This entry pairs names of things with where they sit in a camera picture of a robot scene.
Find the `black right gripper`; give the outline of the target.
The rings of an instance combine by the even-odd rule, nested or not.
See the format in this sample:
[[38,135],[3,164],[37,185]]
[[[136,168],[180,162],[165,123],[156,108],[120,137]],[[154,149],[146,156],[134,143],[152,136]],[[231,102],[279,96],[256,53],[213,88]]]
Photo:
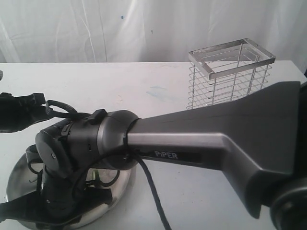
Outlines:
[[[110,189],[90,187],[87,172],[61,178],[46,167],[42,170],[40,195],[31,192],[0,204],[0,219],[35,219],[35,224],[66,227],[79,223],[83,214],[112,200]],[[40,213],[40,196],[49,216]],[[54,218],[50,216],[67,216]]]

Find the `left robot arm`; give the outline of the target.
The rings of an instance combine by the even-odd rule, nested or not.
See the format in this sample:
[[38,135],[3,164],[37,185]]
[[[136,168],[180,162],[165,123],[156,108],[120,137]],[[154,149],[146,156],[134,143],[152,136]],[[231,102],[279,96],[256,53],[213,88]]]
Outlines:
[[50,120],[46,113],[44,94],[33,93],[14,97],[10,93],[0,94],[0,132],[14,133],[31,125]]

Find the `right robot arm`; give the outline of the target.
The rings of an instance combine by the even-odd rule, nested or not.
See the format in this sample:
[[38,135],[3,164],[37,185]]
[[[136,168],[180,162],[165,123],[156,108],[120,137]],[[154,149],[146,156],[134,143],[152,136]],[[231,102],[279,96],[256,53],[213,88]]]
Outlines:
[[2,203],[0,219],[63,230],[111,204],[109,183],[87,180],[90,169],[123,171],[140,164],[160,219],[170,229],[145,160],[222,171],[247,212],[270,208],[278,230],[307,227],[307,85],[284,81],[241,99],[145,119],[127,110],[79,113],[42,93],[0,96],[0,131],[50,120],[26,150],[40,163],[35,191]]

